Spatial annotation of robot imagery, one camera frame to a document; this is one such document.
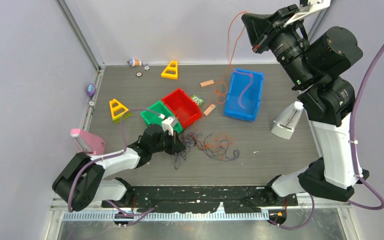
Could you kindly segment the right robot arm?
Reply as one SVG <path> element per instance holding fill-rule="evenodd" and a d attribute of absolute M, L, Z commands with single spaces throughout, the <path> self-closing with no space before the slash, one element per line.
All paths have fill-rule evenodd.
<path fill-rule="evenodd" d="M 304 10 L 293 4 L 273 14 L 245 13 L 241 20 L 252 50 L 271 51 L 300 91 L 309 123 L 318 138 L 321 157 L 302 170 L 274 177 L 264 187 L 264 197 L 279 205 L 287 196 L 308 193 L 318 198 L 347 202 L 359 177 L 369 172 L 352 159 L 351 113 L 355 90 L 341 74 L 358 62 L 363 51 L 355 35 L 341 26 L 330 27 L 309 42 Z"/>

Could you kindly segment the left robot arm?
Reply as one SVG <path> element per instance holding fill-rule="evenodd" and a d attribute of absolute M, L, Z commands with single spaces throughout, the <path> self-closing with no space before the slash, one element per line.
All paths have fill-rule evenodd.
<path fill-rule="evenodd" d="M 115 201 L 128 207 L 134 199 L 131 185 L 120 177 L 106 178 L 146 165 L 155 153 L 176 155 L 185 149 L 175 130 L 151 124 L 135 142 L 119 151 L 95 156 L 76 153 L 51 188 L 67 203 L 69 212 L 82 211 L 96 201 Z"/>

